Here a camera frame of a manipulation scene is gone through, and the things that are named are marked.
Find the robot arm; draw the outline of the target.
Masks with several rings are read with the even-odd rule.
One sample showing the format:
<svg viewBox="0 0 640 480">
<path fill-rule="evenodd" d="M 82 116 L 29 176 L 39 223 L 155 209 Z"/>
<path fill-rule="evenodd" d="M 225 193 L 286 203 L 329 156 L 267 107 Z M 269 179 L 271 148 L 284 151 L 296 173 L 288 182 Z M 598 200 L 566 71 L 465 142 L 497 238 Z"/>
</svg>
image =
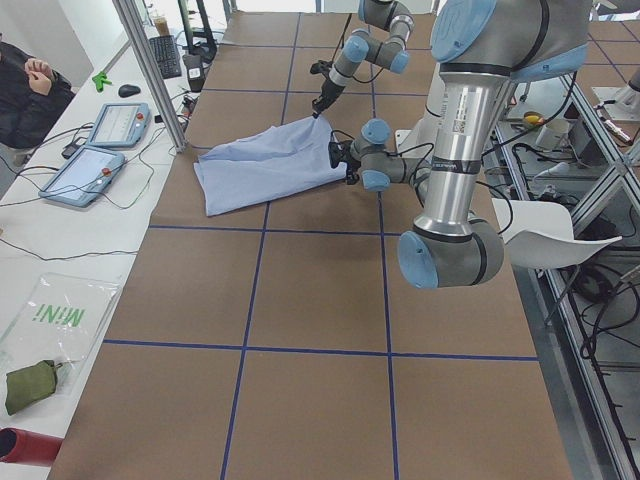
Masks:
<svg viewBox="0 0 640 480">
<path fill-rule="evenodd" d="M 368 190 L 410 184 L 423 204 L 397 255 L 404 278 L 423 289 L 492 279 L 503 243 L 470 209 L 485 143 L 508 86 L 578 70 L 587 56 L 587 1 L 449 1 L 437 15 L 431 52 L 444 84 L 432 152 L 403 159 L 387 151 L 390 131 L 368 121 L 346 146 L 330 151 Z"/>
<path fill-rule="evenodd" d="M 344 41 L 340 55 L 331 61 L 318 60 L 310 67 L 312 75 L 321 74 L 320 95 L 312 101 L 312 115 L 319 117 L 342 94 L 363 61 L 401 74 L 410 55 L 407 42 L 414 29 L 408 8 L 400 1 L 360 1 L 359 19 L 389 33 L 386 40 L 372 37 L 365 29 L 356 29 Z"/>
</svg>

